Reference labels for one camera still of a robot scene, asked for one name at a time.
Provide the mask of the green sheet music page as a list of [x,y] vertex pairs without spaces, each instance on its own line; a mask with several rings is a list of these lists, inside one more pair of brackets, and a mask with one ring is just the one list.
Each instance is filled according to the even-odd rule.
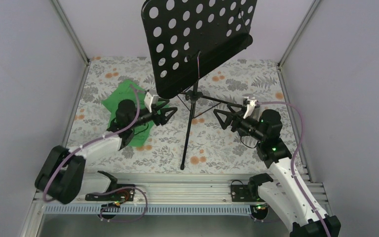
[[115,89],[108,96],[108,98],[103,100],[101,103],[111,114],[115,114],[116,110],[118,109],[118,104],[122,100],[130,99],[136,104],[137,100],[133,89],[137,90],[141,108],[145,108],[144,98],[146,95],[146,89],[141,88],[139,85],[129,79],[121,82],[118,85],[117,89]]
[[[126,100],[118,105],[118,109],[114,114],[114,118],[110,121],[107,131],[117,132],[128,126],[134,119],[136,112],[134,108],[137,108],[135,103],[131,100]],[[128,130],[118,134],[117,136],[122,139],[120,149],[126,146],[140,146],[137,142],[141,142],[145,139],[145,132],[148,132],[150,122],[135,128],[130,127]]]

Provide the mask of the black music stand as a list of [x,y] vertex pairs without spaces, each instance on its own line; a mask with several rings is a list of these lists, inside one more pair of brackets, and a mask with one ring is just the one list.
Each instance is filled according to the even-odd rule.
[[254,0],[147,0],[141,9],[158,95],[190,101],[195,118],[201,78],[253,42]]

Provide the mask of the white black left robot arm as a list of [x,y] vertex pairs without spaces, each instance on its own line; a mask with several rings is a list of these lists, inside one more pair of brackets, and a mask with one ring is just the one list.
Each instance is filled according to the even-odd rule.
[[111,155],[128,146],[135,137],[136,127],[153,122],[165,125],[178,110],[168,107],[169,100],[160,104],[151,102],[142,108],[131,99],[122,100],[117,106],[115,117],[107,129],[108,133],[78,147],[55,146],[51,149],[35,180],[35,187],[50,200],[62,204],[72,202],[77,196],[96,192],[106,200],[117,195],[117,185],[108,175],[85,175],[88,161]]

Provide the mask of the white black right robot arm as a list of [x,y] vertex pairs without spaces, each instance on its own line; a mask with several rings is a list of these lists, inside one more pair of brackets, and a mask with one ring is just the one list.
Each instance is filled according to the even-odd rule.
[[254,201],[264,200],[278,215],[292,237],[337,237],[341,223],[337,216],[329,215],[318,203],[295,166],[295,156],[280,137],[283,127],[280,113],[264,110],[259,119],[248,116],[248,109],[235,111],[215,109],[214,115],[222,129],[257,140],[256,150],[270,174],[250,177],[248,196]]

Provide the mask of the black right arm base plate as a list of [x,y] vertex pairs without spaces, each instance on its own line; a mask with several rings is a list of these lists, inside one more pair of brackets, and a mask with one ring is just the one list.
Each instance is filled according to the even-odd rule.
[[261,200],[250,193],[247,185],[242,184],[231,184],[230,194],[232,202],[258,202]]

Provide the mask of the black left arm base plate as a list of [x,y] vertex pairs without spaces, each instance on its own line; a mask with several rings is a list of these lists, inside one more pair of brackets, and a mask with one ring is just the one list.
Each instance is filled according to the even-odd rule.
[[134,200],[135,194],[134,184],[116,184],[115,186],[108,188],[106,193],[115,191],[114,193],[105,195],[86,194],[86,201],[107,201],[107,202],[127,202]]

